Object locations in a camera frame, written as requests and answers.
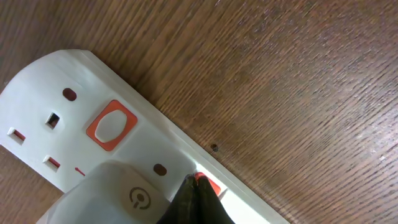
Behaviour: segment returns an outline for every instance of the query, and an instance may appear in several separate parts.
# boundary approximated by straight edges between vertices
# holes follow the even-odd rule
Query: symbol on plug
[[[133,208],[138,207],[145,210],[150,207],[150,196],[146,190],[140,187],[133,187],[130,190],[130,201],[134,203]]]

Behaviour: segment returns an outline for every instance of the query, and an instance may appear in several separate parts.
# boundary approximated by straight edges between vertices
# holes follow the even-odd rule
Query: rectangular socket hole
[[[47,120],[46,124],[51,128],[54,129],[57,125],[58,121],[60,121],[60,117],[55,113],[51,113],[49,119]]]
[[[61,166],[59,162],[57,162],[55,159],[51,158],[50,156],[46,156],[44,158],[43,163],[47,165],[50,169],[52,169],[54,172],[56,172],[58,168]]]
[[[24,143],[25,141],[25,136],[15,128],[10,128],[7,135],[10,136],[13,140],[15,140],[15,142],[17,142],[20,145],[22,145],[22,143]]]

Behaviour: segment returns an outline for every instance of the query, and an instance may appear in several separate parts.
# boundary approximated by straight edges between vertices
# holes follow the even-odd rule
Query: white oval on switch
[[[115,110],[105,115],[95,130],[95,137],[106,143],[118,137],[126,125],[127,116],[120,110]]]

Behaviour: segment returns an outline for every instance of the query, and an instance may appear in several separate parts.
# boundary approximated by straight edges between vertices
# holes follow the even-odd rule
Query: wooden surface
[[[397,3],[1,0],[0,83],[91,50],[290,222],[397,223]],[[1,152],[36,221],[60,192]]]

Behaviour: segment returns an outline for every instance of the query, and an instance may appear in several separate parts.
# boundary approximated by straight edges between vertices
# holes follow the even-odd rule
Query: extension socket
[[[0,144],[63,192],[113,159],[168,200],[187,174],[202,172],[236,223],[288,223],[89,51],[31,63],[1,93],[0,108]]]

